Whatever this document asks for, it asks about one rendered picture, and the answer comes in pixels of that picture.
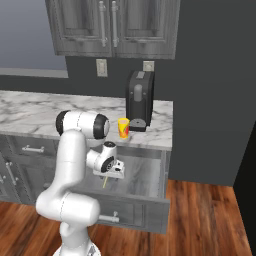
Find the closed grey drawer front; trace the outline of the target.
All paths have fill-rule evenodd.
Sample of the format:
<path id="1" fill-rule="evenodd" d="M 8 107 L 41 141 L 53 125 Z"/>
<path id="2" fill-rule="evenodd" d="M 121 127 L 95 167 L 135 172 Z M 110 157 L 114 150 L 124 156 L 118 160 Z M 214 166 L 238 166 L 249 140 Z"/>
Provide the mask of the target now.
<path id="1" fill-rule="evenodd" d="M 22 147 L 30 145 L 33 148 L 45 147 L 44 153 L 24 152 Z M 16 155 L 35 155 L 35 156 L 47 156 L 54 157 L 56 155 L 56 149 L 54 142 L 49 139 L 33 138 L 33 137 L 21 137 L 21 136 L 6 136 L 6 142 L 3 146 L 3 150 L 6 154 Z"/>

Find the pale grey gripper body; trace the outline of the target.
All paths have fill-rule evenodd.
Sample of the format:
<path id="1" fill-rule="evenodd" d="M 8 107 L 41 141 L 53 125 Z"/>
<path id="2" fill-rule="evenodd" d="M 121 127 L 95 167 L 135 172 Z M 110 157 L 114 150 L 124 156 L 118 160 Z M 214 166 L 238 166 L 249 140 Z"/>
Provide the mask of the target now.
<path id="1" fill-rule="evenodd" d="M 123 179 L 125 176 L 125 166 L 122 161 L 115 160 L 112 164 L 108 165 L 107 171 L 105 173 L 94 170 L 93 174 L 101 177 Z"/>

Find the yellow orange smoothie cup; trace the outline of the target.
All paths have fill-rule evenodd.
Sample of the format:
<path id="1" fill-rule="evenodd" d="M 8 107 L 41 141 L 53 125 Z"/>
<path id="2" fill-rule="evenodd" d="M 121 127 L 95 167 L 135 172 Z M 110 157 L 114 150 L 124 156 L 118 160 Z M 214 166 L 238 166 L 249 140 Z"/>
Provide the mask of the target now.
<path id="1" fill-rule="evenodd" d="M 122 139 L 127 139 L 129 136 L 130 120 L 127 118 L 118 119 L 118 132 Z"/>

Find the black coffee machine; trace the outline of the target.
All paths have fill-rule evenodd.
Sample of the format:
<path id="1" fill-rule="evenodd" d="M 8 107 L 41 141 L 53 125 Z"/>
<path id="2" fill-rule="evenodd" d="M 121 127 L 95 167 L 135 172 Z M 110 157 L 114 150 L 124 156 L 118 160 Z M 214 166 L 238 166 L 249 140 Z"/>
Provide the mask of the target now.
<path id="1" fill-rule="evenodd" d="M 133 70 L 126 85 L 126 117 L 130 130 L 145 132 L 151 124 L 154 100 L 155 74 Z"/>

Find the grey wall cupboard door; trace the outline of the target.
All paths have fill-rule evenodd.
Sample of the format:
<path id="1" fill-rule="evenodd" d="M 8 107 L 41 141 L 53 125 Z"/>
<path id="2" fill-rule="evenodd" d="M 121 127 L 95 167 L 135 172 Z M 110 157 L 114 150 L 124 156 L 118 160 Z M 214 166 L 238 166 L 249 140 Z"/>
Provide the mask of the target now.
<path id="1" fill-rule="evenodd" d="M 100 0 L 45 0 L 56 55 L 110 57 L 112 55 L 109 0 L 103 0 L 107 45 L 102 46 Z"/>
<path id="2" fill-rule="evenodd" d="M 174 59 L 181 0 L 116 1 L 120 58 Z"/>

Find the open grey drawer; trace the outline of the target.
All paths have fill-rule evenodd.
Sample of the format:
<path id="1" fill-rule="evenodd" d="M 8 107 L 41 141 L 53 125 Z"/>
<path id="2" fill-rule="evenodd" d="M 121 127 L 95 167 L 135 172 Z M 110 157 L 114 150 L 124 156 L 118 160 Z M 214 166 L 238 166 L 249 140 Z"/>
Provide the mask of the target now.
<path id="1" fill-rule="evenodd" d="M 118 223 L 99 219 L 98 224 L 165 234 L 170 207 L 166 198 L 170 152 L 119 147 L 117 159 L 125 165 L 123 179 L 108 178 L 103 189 L 104 180 L 87 169 L 84 180 L 72 191 L 97 199 L 100 215 L 118 212 Z"/>

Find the grey base cupboard door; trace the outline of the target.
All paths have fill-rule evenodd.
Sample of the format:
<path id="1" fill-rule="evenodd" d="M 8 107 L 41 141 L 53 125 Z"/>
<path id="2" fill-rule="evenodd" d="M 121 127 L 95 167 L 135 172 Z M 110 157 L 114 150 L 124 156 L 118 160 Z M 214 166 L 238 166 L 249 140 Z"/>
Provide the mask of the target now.
<path id="1" fill-rule="evenodd" d="M 11 180 L 18 198 L 24 204 L 34 205 L 39 194 L 47 189 L 53 181 L 55 160 L 32 156 L 7 156 L 4 157 L 5 169 L 6 162 L 12 162 L 12 172 L 19 179 L 16 186 Z"/>

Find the window with grey sill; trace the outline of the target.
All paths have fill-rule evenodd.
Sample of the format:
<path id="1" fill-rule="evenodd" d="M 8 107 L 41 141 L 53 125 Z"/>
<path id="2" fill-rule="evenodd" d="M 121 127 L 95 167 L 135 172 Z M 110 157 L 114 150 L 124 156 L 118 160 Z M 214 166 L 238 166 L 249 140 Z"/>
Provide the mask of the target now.
<path id="1" fill-rule="evenodd" d="M 45 0 L 0 0 L 0 75 L 67 78 L 54 53 Z"/>

